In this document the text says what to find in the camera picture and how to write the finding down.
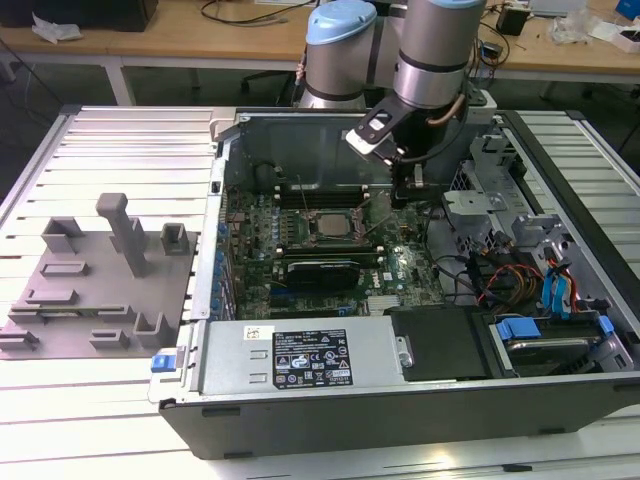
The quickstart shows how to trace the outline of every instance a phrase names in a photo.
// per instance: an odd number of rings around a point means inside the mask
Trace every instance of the electronic device on desk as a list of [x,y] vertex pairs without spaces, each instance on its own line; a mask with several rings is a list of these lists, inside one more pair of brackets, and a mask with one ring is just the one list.
[[611,37],[611,43],[626,53],[640,53],[640,30],[618,32]]
[[496,29],[503,35],[518,36],[531,15],[531,9],[519,4],[505,4],[500,10]]
[[0,0],[0,23],[3,27],[30,27],[34,13],[60,25],[142,32],[157,5],[158,0]]
[[529,0],[529,8],[537,17],[566,17],[571,11],[587,8],[587,0]]

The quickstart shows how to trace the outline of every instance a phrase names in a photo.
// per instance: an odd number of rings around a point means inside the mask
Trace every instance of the warning label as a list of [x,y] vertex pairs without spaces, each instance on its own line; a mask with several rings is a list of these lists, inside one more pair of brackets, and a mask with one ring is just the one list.
[[345,330],[274,332],[273,359],[279,389],[353,385]]

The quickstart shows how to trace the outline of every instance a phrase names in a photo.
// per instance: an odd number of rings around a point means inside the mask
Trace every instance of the gray vertical post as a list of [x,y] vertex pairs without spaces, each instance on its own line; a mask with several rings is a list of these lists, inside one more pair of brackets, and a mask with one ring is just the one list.
[[111,225],[113,235],[133,276],[144,277],[147,260],[144,258],[143,247],[136,241],[131,227],[131,220],[126,212],[127,203],[129,201],[124,193],[103,193],[96,204],[96,211]]

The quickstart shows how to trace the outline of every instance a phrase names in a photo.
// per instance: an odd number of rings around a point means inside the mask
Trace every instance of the metal bracket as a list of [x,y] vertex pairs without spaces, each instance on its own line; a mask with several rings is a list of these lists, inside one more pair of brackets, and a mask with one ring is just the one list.
[[511,225],[514,240],[519,247],[536,247],[548,239],[562,223],[557,215],[521,215]]

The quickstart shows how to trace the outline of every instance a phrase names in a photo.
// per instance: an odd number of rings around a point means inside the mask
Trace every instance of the black cable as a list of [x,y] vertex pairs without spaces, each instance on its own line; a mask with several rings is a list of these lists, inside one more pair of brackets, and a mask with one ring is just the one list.
[[266,13],[264,15],[260,15],[258,17],[254,17],[254,18],[247,18],[247,19],[242,19],[242,20],[229,20],[226,18],[220,18],[217,15],[211,15],[210,13],[206,12],[206,9],[208,7],[210,7],[211,5],[217,4],[218,8],[220,7],[219,4],[219,0],[213,0],[211,2],[207,2],[205,3],[202,8],[200,9],[200,13],[202,14],[203,17],[208,18],[209,20],[213,20],[214,22],[219,22],[219,23],[223,23],[225,25],[231,25],[233,27],[264,27],[267,25],[273,25],[273,20],[278,20],[280,21],[280,19],[276,19],[276,15],[280,15],[282,13],[294,10],[296,8],[300,8],[300,7],[304,7],[306,5],[311,5],[312,3],[316,3],[317,0],[309,0],[308,2],[305,3],[300,3],[298,5],[292,5],[290,7],[286,7],[286,8],[281,8],[280,10],[276,10],[275,12],[271,12],[271,13]]
[[627,136],[624,138],[624,140],[622,141],[622,143],[620,144],[620,146],[618,147],[618,149],[616,150],[618,153],[622,153],[622,150],[624,149],[624,147],[627,146],[627,143],[629,143],[629,140],[631,140],[631,137],[633,137],[633,134],[636,133],[636,130],[638,130],[638,128],[640,128],[640,121],[638,121],[638,123],[636,123],[633,128],[631,129],[631,131],[627,134]]
[[[464,84],[463,94],[465,97],[467,97],[467,82],[468,82],[468,78],[465,76],[463,81],[463,84]],[[432,150],[429,153],[425,153],[424,155],[420,155],[419,157],[399,158],[396,163],[399,163],[400,165],[415,165],[416,163],[422,163],[422,162],[426,162],[427,160],[431,160],[432,158],[437,157],[438,155],[443,153],[446,149],[448,149],[453,144],[453,142],[455,142],[457,138],[460,136],[460,134],[462,133],[462,130],[464,130],[464,127],[467,123],[467,118],[469,116],[469,99],[468,98],[465,100],[465,105],[463,108],[464,108],[464,113],[462,115],[462,118],[460,119],[458,129],[451,136],[451,138],[449,138],[449,140],[438,144],[440,148],[438,148],[435,151]]]
[[32,115],[37,115],[38,117],[40,117],[41,119],[43,119],[45,122],[47,122],[47,124],[46,124],[46,125],[43,125],[42,123],[38,122],[35,118],[32,118],[31,116],[29,116],[29,118],[30,118],[30,119],[31,119],[31,120],[32,120],[36,125],[39,125],[39,126],[41,126],[41,127],[43,127],[43,128],[50,128],[50,127],[51,127],[51,125],[53,124],[53,121],[52,121],[50,118],[48,118],[45,114],[43,114],[43,113],[41,113],[41,112],[38,112],[37,110],[34,110],[34,109],[32,109],[32,108],[29,108],[29,107],[22,107],[22,106],[20,106],[20,105],[16,104],[16,103],[13,101],[13,98],[11,97],[11,95],[9,94],[9,92],[7,91],[7,89],[6,89],[6,87],[5,87],[4,85],[2,86],[2,91],[3,91],[3,93],[5,94],[5,96],[7,97],[7,100],[9,101],[9,103],[11,104],[11,106],[12,106],[13,108],[15,108],[16,110],[22,110],[23,112],[27,112],[27,113],[30,113],[30,114],[32,114]]
[[22,64],[22,66],[24,68],[26,68],[29,73],[31,73],[31,75],[33,75],[33,78],[35,78],[36,80],[38,80],[38,82],[40,83],[40,85],[42,85],[44,87],[44,89],[49,92],[49,95],[51,95],[56,102],[58,102],[58,104],[60,106],[64,105],[64,102],[62,100],[60,100],[60,97],[58,97],[58,95],[56,95],[56,93],[51,90],[51,88],[49,88],[49,85],[47,85],[37,74],[36,72],[33,71],[33,69],[26,64],[26,62],[24,60],[22,60],[22,58],[20,58],[20,56],[13,51],[13,49],[7,45],[7,42],[5,42],[2,37],[0,37],[0,43],[2,44],[2,46],[5,48],[5,50],[7,50],[11,55],[13,55],[15,57],[16,60],[18,60],[18,62],[20,62]]

